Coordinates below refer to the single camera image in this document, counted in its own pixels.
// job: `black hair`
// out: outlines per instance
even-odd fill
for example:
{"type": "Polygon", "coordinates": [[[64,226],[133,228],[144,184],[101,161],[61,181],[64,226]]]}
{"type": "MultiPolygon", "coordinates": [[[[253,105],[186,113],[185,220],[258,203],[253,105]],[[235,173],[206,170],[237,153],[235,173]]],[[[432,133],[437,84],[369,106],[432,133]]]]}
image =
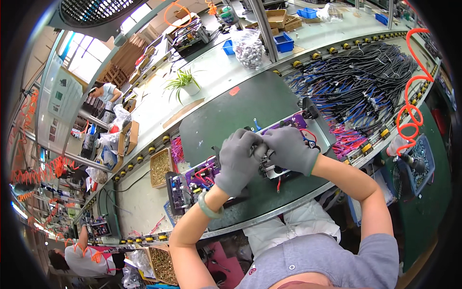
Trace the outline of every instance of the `black hair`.
{"type": "Polygon", "coordinates": [[[95,81],[95,83],[93,84],[93,86],[91,87],[90,89],[90,92],[88,93],[88,96],[90,96],[90,93],[92,93],[93,91],[95,91],[95,88],[100,88],[102,87],[103,85],[105,85],[106,83],[108,82],[100,82],[100,81],[95,81]]]}
{"type": "Polygon", "coordinates": [[[48,251],[48,258],[50,259],[50,263],[55,268],[56,270],[63,270],[67,271],[69,270],[69,265],[66,262],[66,259],[64,259],[61,254],[56,253],[54,250],[49,250],[48,251]]]}

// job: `white pot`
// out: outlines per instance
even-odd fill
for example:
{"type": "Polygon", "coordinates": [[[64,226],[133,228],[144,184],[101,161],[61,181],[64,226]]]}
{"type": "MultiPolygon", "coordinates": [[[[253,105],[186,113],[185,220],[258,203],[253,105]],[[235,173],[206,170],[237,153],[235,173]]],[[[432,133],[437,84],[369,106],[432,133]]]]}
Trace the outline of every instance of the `white pot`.
{"type": "Polygon", "coordinates": [[[186,93],[189,94],[190,96],[196,95],[200,90],[197,87],[197,85],[193,82],[190,82],[188,85],[183,86],[182,89],[184,89],[184,91],[186,91],[186,93]]]}

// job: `white shirt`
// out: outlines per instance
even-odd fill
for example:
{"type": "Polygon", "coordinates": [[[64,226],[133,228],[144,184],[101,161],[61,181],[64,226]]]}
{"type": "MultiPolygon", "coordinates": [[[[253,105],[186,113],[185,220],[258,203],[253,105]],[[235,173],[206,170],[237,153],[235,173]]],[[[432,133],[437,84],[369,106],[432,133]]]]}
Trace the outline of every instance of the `white shirt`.
{"type": "MultiPolygon", "coordinates": [[[[85,256],[82,256],[82,249],[77,246],[74,252],[73,246],[67,246],[64,249],[64,259],[77,275],[81,277],[105,277],[108,275],[108,266],[109,269],[115,269],[116,265],[112,261],[112,256],[107,260],[101,256],[101,261],[96,263],[96,261],[91,260],[91,256],[96,254],[97,250],[88,247],[88,250],[85,252],[85,256]]],[[[109,275],[115,275],[115,270],[109,271],[109,275]]]]}
{"type": "Polygon", "coordinates": [[[112,83],[103,84],[103,95],[98,97],[102,102],[107,103],[114,97],[115,85],[112,83]]]}

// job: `spider plant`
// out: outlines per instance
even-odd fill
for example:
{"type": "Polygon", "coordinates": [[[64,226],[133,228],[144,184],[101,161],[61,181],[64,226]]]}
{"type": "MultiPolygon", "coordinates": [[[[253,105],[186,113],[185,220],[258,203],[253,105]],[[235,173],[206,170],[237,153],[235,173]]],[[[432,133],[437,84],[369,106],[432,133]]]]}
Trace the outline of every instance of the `spider plant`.
{"type": "Polygon", "coordinates": [[[186,69],[186,70],[177,70],[176,71],[176,79],[172,80],[167,80],[169,84],[165,87],[165,89],[171,90],[170,96],[169,96],[169,101],[173,93],[175,93],[176,99],[181,103],[180,99],[180,90],[184,86],[188,86],[190,83],[194,83],[197,85],[199,89],[201,87],[197,83],[197,81],[194,79],[193,74],[191,73],[191,69],[186,69]]]}

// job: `white trousers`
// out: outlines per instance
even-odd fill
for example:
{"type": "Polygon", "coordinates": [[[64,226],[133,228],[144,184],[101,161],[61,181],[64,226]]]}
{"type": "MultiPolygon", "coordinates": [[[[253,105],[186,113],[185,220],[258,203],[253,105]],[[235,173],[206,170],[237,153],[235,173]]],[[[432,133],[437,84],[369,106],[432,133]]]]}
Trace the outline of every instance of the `white trousers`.
{"type": "Polygon", "coordinates": [[[243,230],[249,239],[254,261],[263,251],[298,236],[325,233],[336,237],[340,243],[340,227],[314,199],[284,213],[284,221],[286,224],[274,217],[243,230]]]}

